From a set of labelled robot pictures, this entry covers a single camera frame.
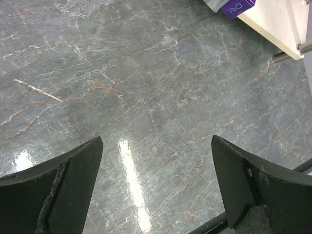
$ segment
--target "gray marble surface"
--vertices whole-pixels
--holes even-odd
[[[85,234],[188,233],[223,212],[214,134],[311,158],[302,61],[201,0],[0,2],[0,176],[100,135]]]

